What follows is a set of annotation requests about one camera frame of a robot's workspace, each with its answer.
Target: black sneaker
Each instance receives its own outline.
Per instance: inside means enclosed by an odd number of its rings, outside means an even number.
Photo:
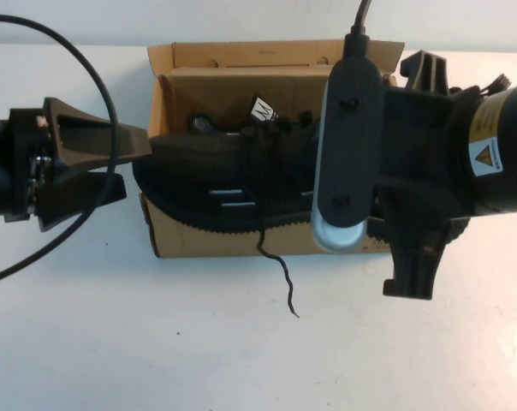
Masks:
[[[160,135],[152,155],[133,163],[134,177],[158,209],[197,229],[307,223],[318,151],[318,121],[309,123],[277,118],[237,134]]]

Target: box flap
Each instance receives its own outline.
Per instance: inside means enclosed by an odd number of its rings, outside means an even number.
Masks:
[[[335,64],[344,40],[261,41],[240,43],[174,43],[150,47],[156,75],[180,67],[268,67]],[[392,74],[403,43],[371,40],[367,57],[385,74]]]
[[[154,45],[148,47],[148,59],[154,75],[158,77],[161,74],[168,73],[174,67],[173,46]]]

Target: warning label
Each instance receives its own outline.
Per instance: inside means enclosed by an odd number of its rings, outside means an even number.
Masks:
[[[468,151],[475,176],[487,176],[504,170],[498,149],[500,113],[512,90],[484,98],[473,115]]]
[[[511,90],[507,90],[506,92],[499,92],[483,99],[483,102],[473,115],[469,136],[470,143],[498,135],[500,112],[510,93]]]
[[[490,155],[490,147],[485,147],[483,151],[475,158],[475,161],[487,164],[492,167],[492,156]]]
[[[469,145],[473,174],[477,177],[500,173],[504,170],[498,151],[498,138],[475,141]]]

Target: black wire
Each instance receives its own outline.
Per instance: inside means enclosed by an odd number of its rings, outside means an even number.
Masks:
[[[367,17],[369,6],[371,6],[371,0],[361,0],[358,12],[355,15],[354,26],[352,27],[353,33],[355,33],[356,30],[357,33],[365,34],[365,18]]]
[[[287,294],[287,305],[289,306],[289,310],[291,313],[297,318],[300,318],[300,315],[296,313],[293,307],[293,282],[291,281],[291,277],[289,276],[289,269],[287,268],[287,263],[278,255],[270,254],[266,250],[264,250],[264,238],[266,237],[266,233],[264,230],[264,225],[261,225],[260,229],[260,237],[258,238],[257,250],[259,253],[264,255],[267,259],[274,259],[277,261],[283,268],[283,273],[285,274],[285,281],[287,281],[287,285],[289,286],[289,292]]]
[[[92,215],[97,207],[99,207],[104,199],[106,198],[107,193],[109,192],[110,185],[114,179],[114,170],[116,168],[116,162],[118,159],[118,118],[116,114],[116,109],[114,108],[114,103],[112,102],[112,98],[110,97],[108,90],[106,89],[106,85],[101,80],[97,71],[93,68],[93,66],[87,61],[87,59],[75,48],[72,43],[66,40],[61,34],[51,30],[50,28],[43,26],[36,21],[23,19],[21,17],[16,17],[13,15],[0,15],[0,22],[3,23],[11,23],[16,24],[18,26],[29,27],[31,29],[37,30],[52,39],[54,39],[57,43],[59,43],[62,47],[64,47],[67,51],[72,54],[78,62],[86,69],[87,73],[92,77],[95,85],[103,96],[104,103],[106,104],[106,110],[108,111],[108,116],[110,119],[110,127],[112,130],[112,141],[110,142],[110,160],[108,162],[108,167],[106,169],[106,179],[104,182],[104,186],[97,199],[86,209],[81,215],[66,229],[64,230],[58,237],[49,242],[44,247],[40,248],[36,253],[26,257],[24,260],[19,263],[10,266],[3,271],[0,271],[0,280],[3,280],[6,277],[9,277],[15,274],[17,271],[22,270],[23,268],[28,267],[30,264],[38,261],[42,257],[44,257],[47,253],[50,253],[56,247],[60,246],[65,240],[67,240],[81,225]]]

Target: open cardboard box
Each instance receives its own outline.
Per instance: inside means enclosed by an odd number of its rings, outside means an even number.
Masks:
[[[148,134],[187,131],[193,110],[208,113],[224,127],[246,120],[258,92],[279,115],[297,119],[303,110],[321,112],[332,65],[342,58],[343,40],[257,43],[201,43],[150,47],[156,75]],[[381,73],[394,73],[403,43],[372,41],[367,57]],[[141,195],[152,247],[158,257],[214,257],[257,254],[258,233],[218,234],[187,227],[161,212]],[[295,224],[266,233],[264,248],[279,255],[322,253],[310,224]],[[383,253],[389,245],[367,237],[356,250]]]

